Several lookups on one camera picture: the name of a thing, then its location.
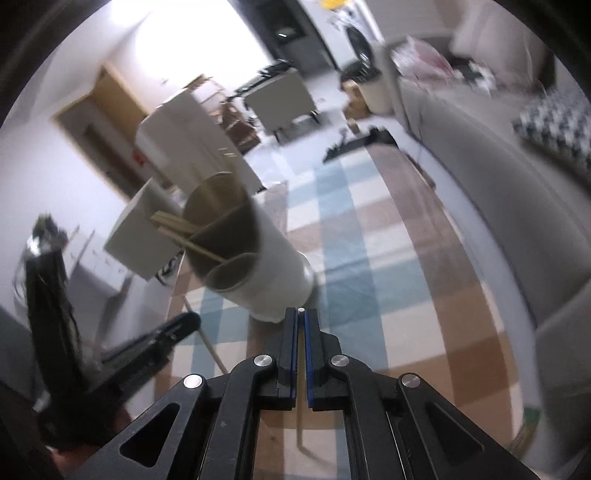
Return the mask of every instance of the patterned pillow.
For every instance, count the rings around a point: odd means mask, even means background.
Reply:
[[[591,181],[591,105],[582,90],[554,91],[533,101],[513,120],[513,130]]]

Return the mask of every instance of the pink bag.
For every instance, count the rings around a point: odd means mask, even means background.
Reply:
[[[392,61],[400,75],[418,80],[453,78],[449,62],[434,47],[423,40],[407,37],[404,44],[392,52]]]

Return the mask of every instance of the plaid tablecloth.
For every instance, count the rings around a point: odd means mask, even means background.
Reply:
[[[357,150],[258,201],[310,260],[319,284],[310,305],[343,353],[386,375],[416,372],[497,441],[513,438],[521,394],[495,302],[437,196],[403,153],[384,145]],[[229,369],[260,353],[264,339],[281,329],[205,289],[186,262],[169,317],[183,310],[184,294]],[[195,335],[176,347],[157,394],[191,372],[220,374]],[[295,417],[263,412],[255,478],[349,478],[342,415],[306,410],[301,449]]]

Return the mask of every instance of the silver screw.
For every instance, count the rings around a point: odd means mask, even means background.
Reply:
[[[273,363],[273,358],[270,355],[259,355],[255,357],[255,365],[258,367],[266,367]]]
[[[330,359],[330,363],[335,367],[346,367],[349,365],[349,357],[346,355],[335,355]]]
[[[203,383],[203,378],[199,375],[188,375],[183,380],[183,385],[187,388],[197,388]]]
[[[417,388],[421,384],[421,379],[414,374],[406,374],[402,378],[402,384],[408,388]]]

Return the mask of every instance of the gray couch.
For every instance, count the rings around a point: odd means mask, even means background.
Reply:
[[[413,35],[444,55],[451,36],[450,31]],[[396,117],[457,180],[503,249],[535,321],[546,393],[576,398],[589,417],[591,195],[513,133],[511,121],[530,96],[490,97],[467,85],[419,85],[402,78],[390,53],[404,41],[374,46]],[[560,62],[555,70],[559,86],[574,83]],[[586,429],[588,418],[577,427],[583,425]],[[591,438],[587,430],[580,433]]]

